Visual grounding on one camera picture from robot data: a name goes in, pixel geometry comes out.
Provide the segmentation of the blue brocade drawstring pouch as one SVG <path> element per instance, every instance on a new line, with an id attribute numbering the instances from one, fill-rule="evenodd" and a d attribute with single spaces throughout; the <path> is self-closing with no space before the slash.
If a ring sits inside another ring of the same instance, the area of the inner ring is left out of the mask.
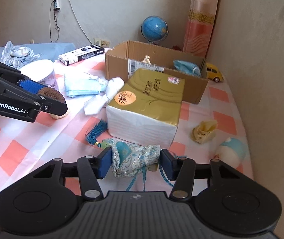
<path id="1" fill-rule="evenodd" d="M 163 180 L 169 186 L 173 186 L 173 183 L 167 179 L 167 175 L 163 171 L 163 164 L 159 162 L 159 145 L 140 146 L 113 138 L 99 142 L 98 136 L 107 131 L 107 127 L 107 122 L 100 120 L 91 130 L 86 131 L 85 140 L 101 149 L 107 147 L 112 149 L 111 165 L 114 176 L 116 178 L 132 178 L 126 191 L 131 190 L 139 174 L 142 175 L 143 183 L 146 183 L 146 173 L 152 165 L 160 171 Z"/>

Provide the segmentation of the blue white plush ball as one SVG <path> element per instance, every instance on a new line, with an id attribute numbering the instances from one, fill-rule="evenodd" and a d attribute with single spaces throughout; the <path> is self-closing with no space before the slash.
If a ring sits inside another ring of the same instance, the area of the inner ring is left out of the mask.
<path id="1" fill-rule="evenodd" d="M 227 138 L 217 148 L 214 158 L 238 168 L 246 157 L 247 146 L 236 138 Z"/>

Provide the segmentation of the blue white fringed scarf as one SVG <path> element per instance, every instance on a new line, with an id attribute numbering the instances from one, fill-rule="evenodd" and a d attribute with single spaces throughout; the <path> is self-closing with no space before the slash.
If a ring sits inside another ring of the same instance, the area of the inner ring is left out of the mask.
<path id="1" fill-rule="evenodd" d="M 1 62 L 19 70 L 21 67 L 38 60 L 41 56 L 41 53 L 35 54 L 27 46 L 13 45 L 11 41 L 8 41 L 2 51 Z"/>

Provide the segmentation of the white lidded jar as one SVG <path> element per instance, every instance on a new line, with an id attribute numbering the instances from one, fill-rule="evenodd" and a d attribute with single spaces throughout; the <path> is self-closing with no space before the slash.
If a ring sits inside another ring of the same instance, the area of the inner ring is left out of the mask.
<path id="1" fill-rule="evenodd" d="M 33 81 L 58 90 L 54 63 L 49 59 L 31 62 L 21 67 L 19 71 Z"/>

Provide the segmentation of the light blue folded cloth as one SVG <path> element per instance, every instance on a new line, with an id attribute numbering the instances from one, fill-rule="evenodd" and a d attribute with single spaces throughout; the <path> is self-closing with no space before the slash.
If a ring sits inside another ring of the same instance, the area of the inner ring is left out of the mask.
<path id="1" fill-rule="evenodd" d="M 90 73 L 68 72 L 64 75 L 66 95 L 70 98 L 76 96 L 97 95 L 106 90 L 108 80 Z"/>

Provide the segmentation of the blue bed cover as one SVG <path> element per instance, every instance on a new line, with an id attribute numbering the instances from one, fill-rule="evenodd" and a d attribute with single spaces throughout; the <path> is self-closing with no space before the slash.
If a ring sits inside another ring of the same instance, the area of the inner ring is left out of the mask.
<path id="1" fill-rule="evenodd" d="M 22 44 L 20 46 L 26 46 L 31 48 L 35 54 L 41 54 L 39 60 L 49 59 L 51 61 L 58 60 L 59 55 L 69 51 L 75 50 L 73 43 L 39 43 L 39 44 Z"/>

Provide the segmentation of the white folded cloth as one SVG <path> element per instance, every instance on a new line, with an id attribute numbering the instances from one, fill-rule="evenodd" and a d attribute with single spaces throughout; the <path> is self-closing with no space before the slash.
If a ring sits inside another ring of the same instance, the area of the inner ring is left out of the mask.
<path id="1" fill-rule="evenodd" d="M 112 78 L 108 82 L 103 95 L 96 95 L 85 103 L 85 115 L 92 116 L 98 114 L 115 97 L 124 84 L 125 82 L 120 77 Z"/>

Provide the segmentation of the gold tissue pack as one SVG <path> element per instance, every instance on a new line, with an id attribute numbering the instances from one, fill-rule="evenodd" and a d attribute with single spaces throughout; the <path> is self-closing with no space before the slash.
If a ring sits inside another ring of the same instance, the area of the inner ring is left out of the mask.
<path id="1" fill-rule="evenodd" d="M 111 136 L 169 148 L 178 129 L 185 81 L 138 69 L 106 107 Z"/>

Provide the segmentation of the hanging white power strip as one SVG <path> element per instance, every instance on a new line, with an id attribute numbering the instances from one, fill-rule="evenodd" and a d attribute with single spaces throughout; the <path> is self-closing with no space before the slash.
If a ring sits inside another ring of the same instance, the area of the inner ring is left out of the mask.
<path id="1" fill-rule="evenodd" d="M 59 0 L 53 0 L 53 10 L 60 11 L 60 3 Z"/>

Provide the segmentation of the blue cloth in box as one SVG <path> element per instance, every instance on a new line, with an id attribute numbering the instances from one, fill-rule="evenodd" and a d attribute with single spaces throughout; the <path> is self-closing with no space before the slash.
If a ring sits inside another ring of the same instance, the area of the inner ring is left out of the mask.
<path id="1" fill-rule="evenodd" d="M 199 66 L 187 61 L 174 60 L 174 67 L 176 70 L 196 77 L 201 77 Z"/>

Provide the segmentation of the yellow toy car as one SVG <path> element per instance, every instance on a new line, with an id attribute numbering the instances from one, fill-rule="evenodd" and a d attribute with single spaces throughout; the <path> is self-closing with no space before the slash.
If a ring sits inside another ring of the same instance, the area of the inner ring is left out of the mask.
<path id="1" fill-rule="evenodd" d="M 220 70 L 211 63 L 206 63 L 206 78 L 214 81 L 215 83 L 224 81 L 224 77 Z"/>

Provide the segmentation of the brown cardboard box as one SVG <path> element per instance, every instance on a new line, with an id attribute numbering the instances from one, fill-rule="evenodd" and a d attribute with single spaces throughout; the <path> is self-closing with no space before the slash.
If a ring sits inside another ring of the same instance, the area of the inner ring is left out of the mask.
<path id="1" fill-rule="evenodd" d="M 151 64 L 143 63 L 148 55 Z M 199 66 L 201 77 L 184 74 L 175 69 L 173 61 L 187 61 Z M 128 40 L 105 53 L 106 78 L 120 77 L 127 82 L 138 68 L 156 70 L 185 81 L 183 101 L 198 104 L 207 87 L 206 62 L 204 58 L 194 56 L 182 51 L 164 48 L 153 44 L 147 44 Z"/>

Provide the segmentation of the blue desk globe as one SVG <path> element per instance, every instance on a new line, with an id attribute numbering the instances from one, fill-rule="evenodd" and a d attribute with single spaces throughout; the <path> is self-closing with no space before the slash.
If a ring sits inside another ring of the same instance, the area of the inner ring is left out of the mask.
<path id="1" fill-rule="evenodd" d="M 149 43 L 157 44 L 168 36 L 168 25 L 159 16 L 149 16 L 141 24 L 141 34 Z"/>

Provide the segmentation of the pink patterned curtain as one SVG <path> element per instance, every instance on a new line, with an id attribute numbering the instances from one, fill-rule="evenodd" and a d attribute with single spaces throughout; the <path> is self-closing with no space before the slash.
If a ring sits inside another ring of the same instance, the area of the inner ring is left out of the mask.
<path id="1" fill-rule="evenodd" d="M 219 0 L 191 0 L 183 51 L 205 58 L 213 32 Z"/>

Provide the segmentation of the white wall socket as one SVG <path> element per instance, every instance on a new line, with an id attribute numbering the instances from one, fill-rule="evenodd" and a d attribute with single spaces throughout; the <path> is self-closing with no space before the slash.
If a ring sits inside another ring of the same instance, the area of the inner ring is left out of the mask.
<path id="1" fill-rule="evenodd" d="M 94 38 L 94 44 L 101 46 L 103 48 L 110 48 L 110 41 L 101 39 L 101 38 Z"/>

